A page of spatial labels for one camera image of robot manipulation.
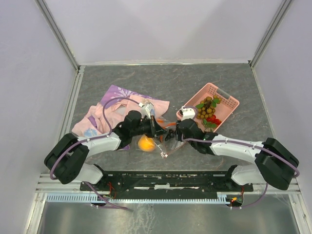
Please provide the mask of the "clear zip top bag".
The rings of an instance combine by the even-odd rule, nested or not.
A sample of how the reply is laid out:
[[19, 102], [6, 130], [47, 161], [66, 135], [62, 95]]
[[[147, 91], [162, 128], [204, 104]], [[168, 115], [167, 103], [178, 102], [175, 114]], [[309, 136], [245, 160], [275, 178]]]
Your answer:
[[185, 142], [178, 141], [177, 139], [176, 122], [169, 122], [163, 117], [157, 118], [156, 121], [166, 133], [156, 138], [149, 138], [145, 135], [136, 136], [134, 137], [133, 146], [136, 150], [167, 158], [168, 155], [183, 147]]

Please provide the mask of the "fake red cherry bunch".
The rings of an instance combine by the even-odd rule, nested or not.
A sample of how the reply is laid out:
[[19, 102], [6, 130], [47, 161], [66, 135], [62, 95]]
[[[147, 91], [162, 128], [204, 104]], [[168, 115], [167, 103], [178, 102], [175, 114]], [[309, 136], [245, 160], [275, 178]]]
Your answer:
[[204, 118], [202, 121], [205, 130], [210, 132], [213, 132], [221, 123], [222, 121], [214, 115], [212, 117]]

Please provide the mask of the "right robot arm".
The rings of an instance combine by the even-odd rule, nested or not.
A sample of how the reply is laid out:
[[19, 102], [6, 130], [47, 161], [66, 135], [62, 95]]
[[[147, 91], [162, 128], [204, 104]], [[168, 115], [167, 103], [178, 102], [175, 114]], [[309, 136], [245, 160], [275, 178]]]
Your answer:
[[287, 190], [292, 179], [299, 176], [298, 159], [277, 139], [243, 141], [225, 137], [214, 132], [203, 132], [193, 119], [177, 121], [163, 140], [174, 139], [187, 142], [201, 154], [228, 156], [247, 162], [234, 166], [230, 175], [224, 177], [224, 186], [234, 191], [249, 183], [267, 183]]

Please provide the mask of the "fake brown longan bunch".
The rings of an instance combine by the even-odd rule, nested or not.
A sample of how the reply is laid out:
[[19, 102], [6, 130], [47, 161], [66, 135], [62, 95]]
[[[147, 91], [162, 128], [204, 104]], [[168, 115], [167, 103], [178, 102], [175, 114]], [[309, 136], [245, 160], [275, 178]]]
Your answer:
[[207, 96], [203, 100], [200, 101], [199, 104], [195, 106], [198, 110], [198, 114], [196, 118], [204, 119], [208, 117], [212, 117], [216, 112], [216, 107], [222, 101], [221, 97], [214, 95], [214, 96]]

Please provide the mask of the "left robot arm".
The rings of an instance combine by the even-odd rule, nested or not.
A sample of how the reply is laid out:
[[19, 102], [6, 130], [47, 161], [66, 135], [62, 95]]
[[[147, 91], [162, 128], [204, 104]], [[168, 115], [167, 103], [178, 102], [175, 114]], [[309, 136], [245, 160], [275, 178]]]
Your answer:
[[107, 187], [108, 178], [98, 166], [85, 163], [87, 157], [123, 149], [133, 137], [144, 135], [153, 139], [166, 133], [154, 116], [143, 118], [140, 112], [130, 111], [110, 133], [91, 138], [76, 137], [72, 133], [64, 135], [47, 155], [44, 165], [50, 170], [50, 178], [62, 184], [77, 180], [103, 190]]

